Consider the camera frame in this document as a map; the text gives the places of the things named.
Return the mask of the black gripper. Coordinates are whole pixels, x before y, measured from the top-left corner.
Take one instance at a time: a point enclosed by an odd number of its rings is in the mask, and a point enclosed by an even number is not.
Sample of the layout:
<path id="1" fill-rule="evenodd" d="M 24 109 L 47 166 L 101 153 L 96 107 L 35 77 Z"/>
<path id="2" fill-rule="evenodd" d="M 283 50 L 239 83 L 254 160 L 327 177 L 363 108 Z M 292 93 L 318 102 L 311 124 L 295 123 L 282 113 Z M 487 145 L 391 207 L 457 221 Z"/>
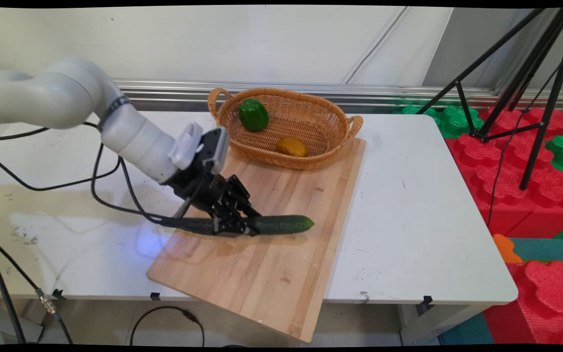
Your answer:
<path id="1" fill-rule="evenodd" d="M 210 166 L 178 171 L 163 186 L 185 202 L 174 218 L 183 218 L 191 206 L 213 219 L 213 236 L 246 234 L 256 236 L 259 230 L 249 225 L 251 218 L 261 216 L 249 200 L 250 194 L 236 175 L 224 178 L 214 175 Z"/>

